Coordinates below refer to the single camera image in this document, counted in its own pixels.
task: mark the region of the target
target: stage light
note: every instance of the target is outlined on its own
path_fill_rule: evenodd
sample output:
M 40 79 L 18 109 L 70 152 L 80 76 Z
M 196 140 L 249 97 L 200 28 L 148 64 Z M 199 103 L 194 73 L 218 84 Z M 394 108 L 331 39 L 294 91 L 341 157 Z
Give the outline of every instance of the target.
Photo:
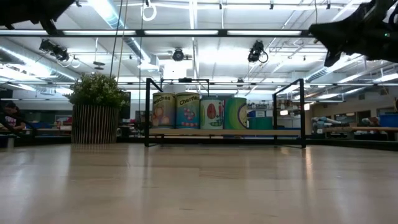
M 267 56 L 267 59 L 261 61 L 260 57 L 263 54 Z M 250 49 L 248 61 L 249 63 L 255 63 L 255 62 L 266 63 L 268 61 L 268 54 L 264 51 L 264 44 L 262 43 L 261 40 L 256 40 L 256 42 L 253 44 L 253 47 Z
M 181 62 L 182 60 L 184 60 L 184 53 L 182 52 L 182 49 L 175 49 L 173 54 L 173 60 L 176 62 Z

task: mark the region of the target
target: spotlight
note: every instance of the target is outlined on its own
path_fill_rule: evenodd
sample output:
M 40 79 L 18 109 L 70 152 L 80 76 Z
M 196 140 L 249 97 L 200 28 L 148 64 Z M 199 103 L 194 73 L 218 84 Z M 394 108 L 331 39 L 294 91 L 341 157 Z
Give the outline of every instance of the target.
M 51 56 L 61 62 L 67 62 L 69 60 L 68 49 L 61 48 L 59 45 L 53 44 L 49 40 L 42 40 L 39 50 L 46 54 L 50 53 Z
M 267 59 L 265 61 L 260 61 L 260 57 L 262 54 L 267 56 Z M 268 61 L 268 54 L 264 51 L 264 44 L 261 40 L 256 40 L 256 43 L 253 44 L 253 47 L 250 49 L 248 61 L 250 63 L 257 61 L 261 63 L 266 63 Z
M 173 60 L 176 62 L 181 62 L 182 60 L 184 60 L 184 53 L 182 52 L 182 49 L 175 49 L 173 54 Z
M 238 78 L 237 83 L 244 83 L 242 78 Z

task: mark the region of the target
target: shelf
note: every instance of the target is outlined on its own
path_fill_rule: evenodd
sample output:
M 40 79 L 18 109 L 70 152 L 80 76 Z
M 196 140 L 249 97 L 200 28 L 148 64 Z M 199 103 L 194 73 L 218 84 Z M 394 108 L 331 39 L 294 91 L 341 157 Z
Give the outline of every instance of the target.
M 150 129 L 149 134 L 174 135 L 234 135 L 234 136 L 297 136 L 300 130 L 210 130 L 210 129 Z

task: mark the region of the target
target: ceiling duct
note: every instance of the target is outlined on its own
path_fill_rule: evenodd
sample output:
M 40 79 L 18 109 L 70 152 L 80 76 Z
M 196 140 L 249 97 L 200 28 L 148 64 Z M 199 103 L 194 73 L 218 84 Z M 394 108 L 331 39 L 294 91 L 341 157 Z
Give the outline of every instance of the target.
M 66 77 L 70 81 L 80 77 L 76 72 L 63 68 L 42 55 L 34 53 L 5 38 L 0 39 L 0 53 L 0 55 L 5 55 L 6 58 L 10 58 L 12 65 L 26 65 L 24 69 L 36 75 L 37 78 L 46 77 L 53 79 Z
M 124 18 L 116 11 L 116 6 L 112 0 L 88 0 L 94 10 L 104 19 L 104 21 L 113 29 L 119 29 L 120 31 L 128 29 L 128 26 L 124 25 Z M 141 55 L 142 63 L 156 64 L 156 56 L 149 56 L 132 37 L 123 37 L 123 41 L 130 47 L 137 57 Z
M 362 58 L 363 56 L 358 54 L 354 54 L 352 56 L 345 55 L 331 67 L 322 67 L 321 69 L 318 68 L 316 70 L 312 70 L 308 75 L 306 75 L 305 82 L 310 83 L 320 77 L 323 77 L 347 65 L 350 65 L 351 63 L 356 62 Z

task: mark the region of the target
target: wooden shelf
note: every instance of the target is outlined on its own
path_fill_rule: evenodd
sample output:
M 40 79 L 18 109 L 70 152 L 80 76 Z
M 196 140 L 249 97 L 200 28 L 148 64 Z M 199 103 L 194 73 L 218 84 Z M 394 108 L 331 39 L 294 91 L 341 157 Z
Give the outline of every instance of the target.
M 324 132 L 351 132 L 351 131 L 393 131 L 398 132 L 398 128 L 388 127 L 334 127 L 324 128 Z
M 209 130 L 209 129 L 150 129 L 149 134 L 174 135 L 235 135 L 235 136 L 297 136 L 300 130 Z

